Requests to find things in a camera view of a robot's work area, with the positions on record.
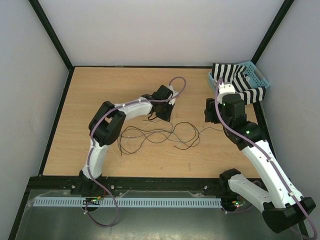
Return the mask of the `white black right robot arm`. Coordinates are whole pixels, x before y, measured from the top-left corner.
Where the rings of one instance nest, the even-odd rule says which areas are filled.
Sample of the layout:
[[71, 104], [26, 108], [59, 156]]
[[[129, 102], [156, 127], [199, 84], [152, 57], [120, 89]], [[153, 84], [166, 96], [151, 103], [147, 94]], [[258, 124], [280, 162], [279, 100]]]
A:
[[219, 190], [243, 196], [261, 213], [267, 226], [280, 233], [303, 220], [310, 221], [316, 208], [311, 197], [303, 194], [278, 164], [261, 128], [247, 120], [245, 102], [238, 94], [229, 93], [205, 104], [205, 122], [221, 124], [226, 137], [250, 160], [265, 187], [259, 187], [235, 168], [219, 176]]

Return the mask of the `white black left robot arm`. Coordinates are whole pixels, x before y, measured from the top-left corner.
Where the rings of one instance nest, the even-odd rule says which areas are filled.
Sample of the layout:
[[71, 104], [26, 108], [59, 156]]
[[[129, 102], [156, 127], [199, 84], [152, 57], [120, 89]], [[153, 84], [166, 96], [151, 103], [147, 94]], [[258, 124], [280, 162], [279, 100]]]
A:
[[161, 120], [169, 122], [176, 98], [181, 92], [172, 85], [161, 85], [153, 94], [144, 94], [138, 99], [113, 104], [105, 101], [89, 123], [90, 148], [86, 163], [79, 173], [82, 188], [89, 194], [100, 188], [99, 177], [110, 146], [118, 139], [125, 121], [155, 114]]

